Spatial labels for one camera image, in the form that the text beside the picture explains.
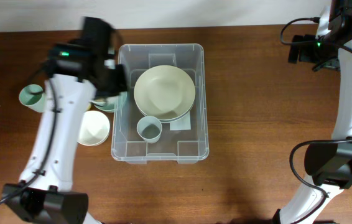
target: brown table surface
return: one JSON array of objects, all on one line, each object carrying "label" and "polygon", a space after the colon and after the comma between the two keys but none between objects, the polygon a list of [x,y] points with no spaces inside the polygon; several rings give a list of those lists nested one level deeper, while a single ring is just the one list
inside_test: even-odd
[{"label": "brown table surface", "polygon": [[[174,161],[130,165],[110,154],[111,138],[78,146],[73,189],[86,192],[90,213],[106,223],[216,223],[269,219],[294,195],[290,150],[328,139],[336,121],[340,74],[287,63],[282,26],[122,30],[128,44],[199,43],[205,49],[210,154],[193,165]],[[293,26],[286,36],[315,33]],[[17,182],[32,150],[40,114],[18,93],[55,42],[75,31],[0,33],[0,194]],[[304,150],[296,166],[303,175]],[[319,220],[352,223],[352,188]],[[0,206],[0,223],[20,223]]]}]

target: clear storage container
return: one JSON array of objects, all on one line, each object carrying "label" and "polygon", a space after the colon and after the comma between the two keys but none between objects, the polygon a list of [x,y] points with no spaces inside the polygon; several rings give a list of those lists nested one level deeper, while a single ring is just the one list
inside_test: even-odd
[{"label": "clear storage container", "polygon": [[[126,70],[129,91],[126,100],[118,98],[114,114],[111,155],[117,161],[146,164],[147,161],[177,161],[193,164],[209,155],[208,121],[206,119],[205,71],[203,48],[199,44],[123,45],[118,62]],[[148,144],[137,133],[137,122],[143,117],[134,101],[134,85],[149,68],[173,65],[185,71],[195,84],[195,102],[190,111],[191,129],[173,131],[169,123],[157,143]]]}]

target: green cup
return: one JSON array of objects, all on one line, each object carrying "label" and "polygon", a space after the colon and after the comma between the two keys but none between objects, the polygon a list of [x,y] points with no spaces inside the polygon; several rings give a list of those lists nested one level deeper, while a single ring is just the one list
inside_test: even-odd
[{"label": "green cup", "polygon": [[46,94],[32,95],[30,93],[38,93],[43,91],[42,87],[36,84],[31,84],[24,87],[19,95],[20,103],[38,113],[45,111]]}]

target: plate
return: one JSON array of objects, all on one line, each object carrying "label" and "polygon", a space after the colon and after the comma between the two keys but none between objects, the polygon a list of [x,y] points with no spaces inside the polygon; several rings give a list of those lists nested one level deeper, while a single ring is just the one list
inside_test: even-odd
[{"label": "plate", "polygon": [[195,86],[183,70],[160,65],[145,71],[134,86],[134,100],[146,116],[161,121],[181,118],[194,104]]}]

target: white background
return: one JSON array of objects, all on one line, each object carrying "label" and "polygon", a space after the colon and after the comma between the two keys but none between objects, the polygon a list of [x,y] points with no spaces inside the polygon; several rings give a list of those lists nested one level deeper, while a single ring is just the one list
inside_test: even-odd
[{"label": "white background", "polygon": [[74,30],[82,16],[118,29],[285,24],[331,0],[0,0],[0,32]]}]

